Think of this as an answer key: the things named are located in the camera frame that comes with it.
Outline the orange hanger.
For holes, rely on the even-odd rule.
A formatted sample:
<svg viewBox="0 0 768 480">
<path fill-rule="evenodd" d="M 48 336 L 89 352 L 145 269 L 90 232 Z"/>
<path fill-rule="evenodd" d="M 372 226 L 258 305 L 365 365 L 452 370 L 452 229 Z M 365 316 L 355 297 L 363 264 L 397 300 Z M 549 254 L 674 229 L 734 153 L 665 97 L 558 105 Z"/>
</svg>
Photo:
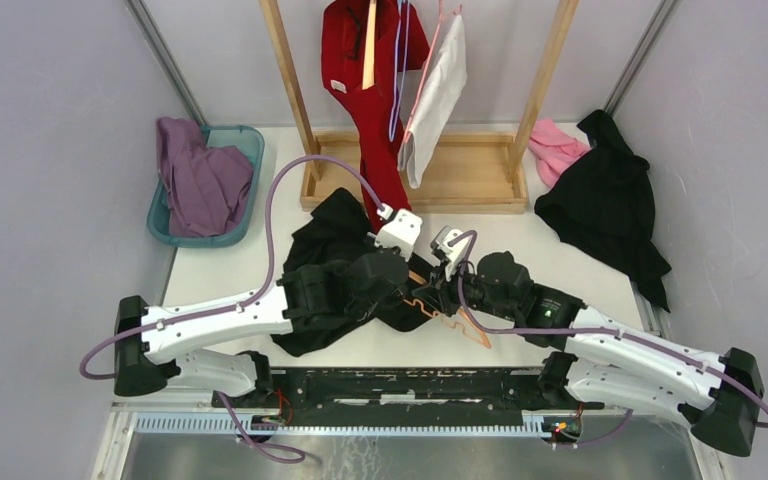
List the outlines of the orange hanger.
<svg viewBox="0 0 768 480">
<path fill-rule="evenodd" d="M 487 334 L 479 330 L 476 326 L 476 323 L 472 320 L 469 320 L 463 310 L 459 310 L 456 317 L 447 317 L 443 316 L 440 312 L 434 310 L 433 308 L 426 307 L 420 299 L 404 299 L 403 302 L 411 307 L 418 308 L 429 319 L 440 318 L 440 323 L 443 326 L 450 330 L 459 332 L 469 341 L 478 344 L 488 350 L 492 348 L 492 343 Z"/>
</svg>

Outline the white garment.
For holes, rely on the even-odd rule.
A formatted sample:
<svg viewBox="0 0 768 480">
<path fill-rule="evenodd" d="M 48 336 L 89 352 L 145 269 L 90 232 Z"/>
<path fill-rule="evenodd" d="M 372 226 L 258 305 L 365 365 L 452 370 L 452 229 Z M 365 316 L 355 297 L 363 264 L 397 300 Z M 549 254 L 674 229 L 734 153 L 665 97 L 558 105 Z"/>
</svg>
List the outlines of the white garment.
<svg viewBox="0 0 768 480">
<path fill-rule="evenodd" d="M 465 23 L 462 15 L 454 14 L 434 42 L 431 63 L 424 70 L 398 154 L 398 168 L 412 189 L 421 186 L 467 79 Z"/>
</svg>

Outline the wooden hanger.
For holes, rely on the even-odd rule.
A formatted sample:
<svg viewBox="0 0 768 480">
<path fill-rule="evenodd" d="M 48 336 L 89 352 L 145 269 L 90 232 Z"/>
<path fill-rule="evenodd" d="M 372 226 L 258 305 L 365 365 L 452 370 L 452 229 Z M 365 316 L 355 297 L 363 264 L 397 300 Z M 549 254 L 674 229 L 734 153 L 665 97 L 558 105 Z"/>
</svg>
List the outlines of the wooden hanger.
<svg viewBox="0 0 768 480">
<path fill-rule="evenodd" d="M 370 0 L 367 12 L 366 33 L 364 39 L 364 56 L 361 89 L 368 90 L 375 85 L 375 47 L 378 1 Z"/>
</svg>

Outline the red skirt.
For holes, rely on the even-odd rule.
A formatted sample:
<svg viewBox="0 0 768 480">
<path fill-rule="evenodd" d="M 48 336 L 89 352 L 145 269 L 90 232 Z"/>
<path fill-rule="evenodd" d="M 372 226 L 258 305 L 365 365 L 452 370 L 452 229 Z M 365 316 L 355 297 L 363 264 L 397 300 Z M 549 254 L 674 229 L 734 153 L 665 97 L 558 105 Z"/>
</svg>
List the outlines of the red skirt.
<svg viewBox="0 0 768 480">
<path fill-rule="evenodd" d="M 369 1 L 333 1 L 324 10 L 320 71 L 323 87 L 351 117 L 359 135 L 360 172 L 378 198 L 394 210 L 411 208 L 398 171 L 397 155 L 404 136 L 397 123 L 394 142 L 388 138 L 392 101 L 396 1 L 378 1 L 375 85 L 361 89 L 364 39 Z M 419 70 L 430 52 L 429 41 L 414 6 L 410 6 L 408 61 L 404 70 Z"/>
</svg>

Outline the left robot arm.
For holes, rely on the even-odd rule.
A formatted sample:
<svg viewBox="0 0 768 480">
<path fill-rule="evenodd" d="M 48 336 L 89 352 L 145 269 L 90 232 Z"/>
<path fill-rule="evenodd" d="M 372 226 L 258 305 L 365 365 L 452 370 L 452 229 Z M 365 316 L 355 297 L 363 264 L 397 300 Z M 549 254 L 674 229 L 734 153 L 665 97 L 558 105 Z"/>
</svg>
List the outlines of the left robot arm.
<svg viewBox="0 0 768 480">
<path fill-rule="evenodd" d="M 401 255 L 379 251 L 353 262 L 303 265 L 283 274 L 262 296 L 247 292 L 178 308 L 126 297 L 116 318 L 114 392 L 136 397 L 168 385 L 189 386 L 263 406 L 275 391 L 267 357 L 255 351 L 222 354 L 211 346 L 271 335 L 300 340 L 303 353 L 322 348 L 380 308 L 400 304 L 409 274 Z"/>
</svg>

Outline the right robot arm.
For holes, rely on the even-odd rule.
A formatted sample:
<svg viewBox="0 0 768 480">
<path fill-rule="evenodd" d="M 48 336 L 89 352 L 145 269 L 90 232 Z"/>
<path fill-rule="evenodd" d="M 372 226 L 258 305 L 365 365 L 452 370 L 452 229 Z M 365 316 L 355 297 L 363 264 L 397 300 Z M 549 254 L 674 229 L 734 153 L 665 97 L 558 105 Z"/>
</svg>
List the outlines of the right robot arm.
<svg viewBox="0 0 768 480">
<path fill-rule="evenodd" d="M 507 320 L 526 342 L 550 349 L 536 380 L 545 407 L 630 409 L 672 421 L 725 454 L 752 452 L 764 386 L 755 357 L 744 350 L 719 355 L 626 326 L 534 282 L 509 252 L 489 254 L 475 268 L 445 263 L 414 293 L 440 313 Z"/>
</svg>

